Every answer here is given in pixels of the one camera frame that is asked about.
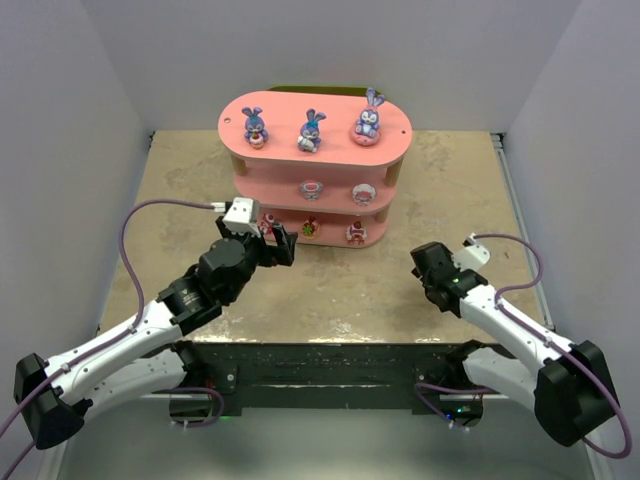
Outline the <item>red pink cake toy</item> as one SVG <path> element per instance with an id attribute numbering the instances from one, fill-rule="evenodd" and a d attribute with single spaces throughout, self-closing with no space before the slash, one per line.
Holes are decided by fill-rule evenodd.
<path id="1" fill-rule="evenodd" d="M 271 235 L 273 233 L 273 225 L 275 223 L 275 217 L 270 213 L 264 213 L 258 222 L 259 230 L 263 236 Z"/>

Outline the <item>round pink flower toy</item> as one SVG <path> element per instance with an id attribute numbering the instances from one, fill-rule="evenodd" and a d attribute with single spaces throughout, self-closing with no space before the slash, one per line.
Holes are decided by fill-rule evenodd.
<path id="1" fill-rule="evenodd" d="M 320 233 L 320 222 L 314 216 L 309 216 L 301 225 L 300 233 L 305 239 L 313 240 Z"/>

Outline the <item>pink pig toy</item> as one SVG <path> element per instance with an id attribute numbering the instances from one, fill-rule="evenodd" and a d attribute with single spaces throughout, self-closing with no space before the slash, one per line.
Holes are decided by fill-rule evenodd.
<path id="1" fill-rule="evenodd" d="M 324 185 L 320 181 L 306 180 L 300 183 L 299 190 L 306 201 L 317 201 L 322 196 Z"/>

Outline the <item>red white strawberry toy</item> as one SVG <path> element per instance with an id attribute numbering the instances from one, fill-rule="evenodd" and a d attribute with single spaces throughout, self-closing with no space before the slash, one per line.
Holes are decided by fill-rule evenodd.
<path id="1" fill-rule="evenodd" d="M 349 225 L 345 232 L 348 245 L 364 245 L 368 237 L 366 227 L 361 221 Z"/>

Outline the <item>pink white toy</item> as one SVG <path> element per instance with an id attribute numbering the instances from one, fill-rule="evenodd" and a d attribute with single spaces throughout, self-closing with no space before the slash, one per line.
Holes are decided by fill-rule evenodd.
<path id="1" fill-rule="evenodd" d="M 377 190 L 373 185 L 361 183 L 353 187 L 351 197 L 356 205 L 368 206 L 376 199 Z"/>

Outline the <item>purple bunny with bottle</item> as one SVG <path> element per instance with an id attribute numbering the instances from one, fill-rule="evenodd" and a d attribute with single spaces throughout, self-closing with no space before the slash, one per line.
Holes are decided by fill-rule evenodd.
<path id="1" fill-rule="evenodd" d="M 319 123 L 326 114 L 310 108 L 306 111 L 306 122 L 301 126 L 297 146 L 303 152 L 316 153 L 321 143 Z"/>

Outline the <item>purple bunny with cupcake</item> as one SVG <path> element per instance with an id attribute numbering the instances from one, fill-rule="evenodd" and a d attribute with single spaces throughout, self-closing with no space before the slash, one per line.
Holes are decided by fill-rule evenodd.
<path id="1" fill-rule="evenodd" d="M 241 112 L 246 116 L 244 123 L 246 142 L 254 149 L 263 148 L 269 140 L 269 134 L 261 117 L 260 107 L 243 107 Z"/>

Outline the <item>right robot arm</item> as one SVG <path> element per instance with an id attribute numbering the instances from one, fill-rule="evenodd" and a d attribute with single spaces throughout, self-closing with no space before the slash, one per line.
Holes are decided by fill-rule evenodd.
<path id="1" fill-rule="evenodd" d="M 532 411 L 546 434 L 564 447 L 615 416 L 619 402 L 601 349 L 555 333 L 504 300 L 480 273 L 491 255 L 479 237 L 468 237 L 458 252 L 429 242 L 410 255 L 412 273 L 432 304 L 478 327 L 510 354 L 476 347 L 462 361 L 471 383 Z"/>

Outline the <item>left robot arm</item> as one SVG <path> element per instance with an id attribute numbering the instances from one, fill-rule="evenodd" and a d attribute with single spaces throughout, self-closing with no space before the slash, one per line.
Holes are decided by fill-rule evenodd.
<path id="1" fill-rule="evenodd" d="M 179 341 L 234 303 L 257 268 L 294 262 L 298 235 L 280 223 L 272 243 L 253 220 L 220 216 L 216 225 L 220 239 L 131 319 L 62 354 L 18 361 L 16 414 L 36 449 L 64 443 L 112 404 L 182 387 L 192 362 Z"/>

